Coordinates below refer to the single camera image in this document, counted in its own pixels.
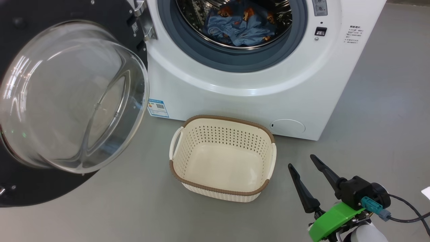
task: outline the front-loading washing machine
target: front-loading washing machine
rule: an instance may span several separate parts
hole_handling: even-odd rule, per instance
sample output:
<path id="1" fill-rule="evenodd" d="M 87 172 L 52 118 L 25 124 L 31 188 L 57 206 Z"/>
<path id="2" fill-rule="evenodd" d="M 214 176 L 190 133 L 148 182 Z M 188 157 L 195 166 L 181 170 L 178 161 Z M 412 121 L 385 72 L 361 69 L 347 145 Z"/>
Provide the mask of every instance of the front-loading washing machine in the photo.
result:
<path id="1" fill-rule="evenodd" d="M 0 1 L 0 207 L 78 187 L 121 154 L 145 112 L 317 140 L 385 0 L 253 2 L 277 29 L 233 46 L 204 32 L 228 1 Z"/>

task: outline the black cable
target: black cable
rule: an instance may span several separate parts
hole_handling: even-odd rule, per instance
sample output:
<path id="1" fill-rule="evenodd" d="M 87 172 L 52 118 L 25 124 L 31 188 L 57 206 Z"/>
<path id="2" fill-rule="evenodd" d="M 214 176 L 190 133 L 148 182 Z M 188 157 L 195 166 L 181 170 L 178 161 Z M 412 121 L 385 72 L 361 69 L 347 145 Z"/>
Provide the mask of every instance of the black cable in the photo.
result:
<path id="1" fill-rule="evenodd" d="M 426 217 L 428 217 L 428 216 L 430 216 L 430 213 L 426 213 L 424 216 L 421 216 L 421 214 L 420 214 L 420 212 L 418 212 L 418 210 L 414 207 L 414 206 L 412 206 L 412 204 L 411 203 L 409 203 L 408 201 L 406 201 L 406 200 L 404 200 L 403 198 L 401 198 L 401 197 L 398 197 L 398 196 L 396 196 L 396 195 L 391 195 L 391 194 L 388 194 L 390 197 L 393 197 L 393 198 L 395 198 L 395 199 L 397 199 L 397 200 L 399 200 L 399 201 L 402 201 L 402 202 L 404 202 L 406 205 L 408 205 L 410 208 L 412 208 L 412 210 L 415 212 L 415 214 L 418 216 L 418 220 L 416 220 L 415 222 L 418 222 L 418 221 L 420 221 L 421 220 L 421 222 L 423 222 L 423 225 L 424 225 L 424 228 L 426 229 L 426 231 L 427 231 L 427 234 L 430 236 L 430 228 L 429 228 L 429 226 L 428 226 L 428 224 L 427 224 L 427 222 L 424 220 L 424 218 L 426 218 Z M 396 218 L 393 218 L 393 217 L 391 217 L 391 216 L 387 216 L 387 218 L 388 219 L 390 219 L 390 220 L 392 220 L 392 221 L 395 221 L 395 222 L 399 222 L 399 223 L 413 223 L 413 222 L 403 222 L 403 221 L 411 221 L 411 220 L 401 220 L 401 219 L 396 219 Z"/>

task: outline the laundry basket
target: laundry basket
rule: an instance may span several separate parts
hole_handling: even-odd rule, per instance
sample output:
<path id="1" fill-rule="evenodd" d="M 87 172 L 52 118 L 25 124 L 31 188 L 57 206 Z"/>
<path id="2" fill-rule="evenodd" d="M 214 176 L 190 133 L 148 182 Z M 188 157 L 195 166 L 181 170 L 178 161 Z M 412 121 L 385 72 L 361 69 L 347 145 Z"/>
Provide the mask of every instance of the laundry basket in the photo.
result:
<path id="1" fill-rule="evenodd" d="M 176 131 L 169 157 L 173 175 L 190 191 L 251 202 L 272 177 L 276 145 L 269 130 L 259 124 L 199 115 Z"/>

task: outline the blue garment with bear print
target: blue garment with bear print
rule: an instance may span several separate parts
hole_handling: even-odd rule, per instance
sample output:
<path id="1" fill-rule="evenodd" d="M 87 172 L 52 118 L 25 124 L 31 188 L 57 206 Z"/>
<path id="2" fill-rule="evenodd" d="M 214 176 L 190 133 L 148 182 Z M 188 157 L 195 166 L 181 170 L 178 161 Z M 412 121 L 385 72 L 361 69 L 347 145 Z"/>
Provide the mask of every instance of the blue garment with bear print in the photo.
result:
<path id="1" fill-rule="evenodd" d="M 249 0 L 231 0 L 211 9 L 203 32 L 218 42 L 254 46 L 269 41 L 276 31 L 275 16 Z"/>

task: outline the green plastic part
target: green plastic part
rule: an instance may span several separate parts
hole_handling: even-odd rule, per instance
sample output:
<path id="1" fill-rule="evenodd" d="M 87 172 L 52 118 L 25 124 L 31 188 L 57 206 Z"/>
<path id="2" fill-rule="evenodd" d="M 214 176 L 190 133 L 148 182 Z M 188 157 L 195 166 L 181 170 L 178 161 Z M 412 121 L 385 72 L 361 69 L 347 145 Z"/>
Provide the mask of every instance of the green plastic part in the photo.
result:
<path id="1" fill-rule="evenodd" d="M 363 210 L 355 211 L 343 202 L 336 204 L 313 223 L 309 230 L 311 239 L 313 242 L 321 241 Z"/>

